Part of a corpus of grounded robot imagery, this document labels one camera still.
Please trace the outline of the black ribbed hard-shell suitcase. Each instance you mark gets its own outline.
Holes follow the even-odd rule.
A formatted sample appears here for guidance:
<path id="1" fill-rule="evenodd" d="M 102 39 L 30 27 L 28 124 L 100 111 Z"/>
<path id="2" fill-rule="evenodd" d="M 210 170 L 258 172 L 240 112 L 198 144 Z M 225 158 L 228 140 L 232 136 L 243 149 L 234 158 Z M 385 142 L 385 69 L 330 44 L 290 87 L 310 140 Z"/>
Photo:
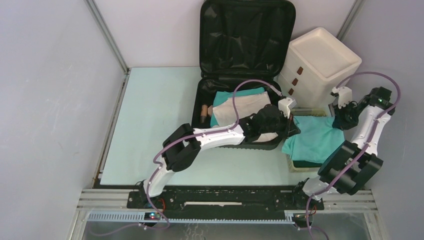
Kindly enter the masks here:
<path id="1" fill-rule="evenodd" d="M 211 105 L 217 92 L 240 92 L 263 87 L 277 105 L 281 72 L 296 21 L 288 0 L 206 0 L 200 8 L 198 82 L 191 119 L 201 122 L 202 105 Z"/>

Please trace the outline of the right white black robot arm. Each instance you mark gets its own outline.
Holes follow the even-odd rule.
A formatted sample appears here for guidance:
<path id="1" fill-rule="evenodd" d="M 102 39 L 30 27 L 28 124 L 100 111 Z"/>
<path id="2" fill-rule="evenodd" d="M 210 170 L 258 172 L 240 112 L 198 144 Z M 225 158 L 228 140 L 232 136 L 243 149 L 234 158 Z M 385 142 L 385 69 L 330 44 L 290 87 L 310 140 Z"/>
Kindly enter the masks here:
<path id="1" fill-rule="evenodd" d="M 330 193 L 356 194 L 382 167 L 378 158 L 378 142 L 385 124 L 395 107 L 390 102 L 392 92 L 382 86 L 374 87 L 359 102 L 352 100 L 347 87 L 333 88 L 338 97 L 333 105 L 333 128 L 356 128 L 352 140 L 345 140 L 321 165 L 318 176 L 301 181 L 291 194 L 291 204 L 304 209 L 311 198 L 320 201 Z"/>

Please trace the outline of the dark green cloth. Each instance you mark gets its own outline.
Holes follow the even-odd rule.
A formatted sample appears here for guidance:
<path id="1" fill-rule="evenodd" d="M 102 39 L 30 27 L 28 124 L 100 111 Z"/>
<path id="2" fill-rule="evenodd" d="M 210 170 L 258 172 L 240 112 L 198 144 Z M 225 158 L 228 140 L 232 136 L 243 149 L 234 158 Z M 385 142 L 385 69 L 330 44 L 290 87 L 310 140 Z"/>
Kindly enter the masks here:
<path id="1" fill-rule="evenodd" d="M 322 165 L 321 163 L 315 163 L 305 160 L 295 160 L 292 161 L 292 164 L 295 168 L 320 168 Z"/>

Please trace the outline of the teal cloth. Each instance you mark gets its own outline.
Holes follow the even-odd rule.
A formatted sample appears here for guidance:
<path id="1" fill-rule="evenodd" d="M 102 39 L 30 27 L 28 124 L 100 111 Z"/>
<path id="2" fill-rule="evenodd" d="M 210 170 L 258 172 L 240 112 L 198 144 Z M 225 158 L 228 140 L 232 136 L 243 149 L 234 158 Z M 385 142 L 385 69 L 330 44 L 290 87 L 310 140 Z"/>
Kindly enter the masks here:
<path id="1" fill-rule="evenodd" d="M 291 160 L 323 164 L 345 141 L 342 130 L 333 128 L 333 116 L 295 116 L 300 133 L 287 138 L 281 152 Z"/>

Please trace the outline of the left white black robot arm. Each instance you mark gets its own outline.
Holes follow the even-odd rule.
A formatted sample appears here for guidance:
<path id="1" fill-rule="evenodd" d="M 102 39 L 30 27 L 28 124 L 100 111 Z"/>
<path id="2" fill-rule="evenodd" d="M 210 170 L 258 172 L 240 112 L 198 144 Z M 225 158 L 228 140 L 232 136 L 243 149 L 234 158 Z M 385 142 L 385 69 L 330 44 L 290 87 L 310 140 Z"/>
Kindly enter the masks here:
<path id="1" fill-rule="evenodd" d="M 193 128 L 182 124 L 164 142 L 155 155 L 157 164 L 152 175 L 142 182 L 138 201 L 145 208 L 153 208 L 164 187 L 177 172 L 192 165 L 197 155 L 204 150 L 250 144 L 261 135 L 275 133 L 283 139 L 300 134 L 294 116 L 285 115 L 275 105 L 268 104 L 257 113 L 240 118 L 227 126 L 215 128 Z"/>

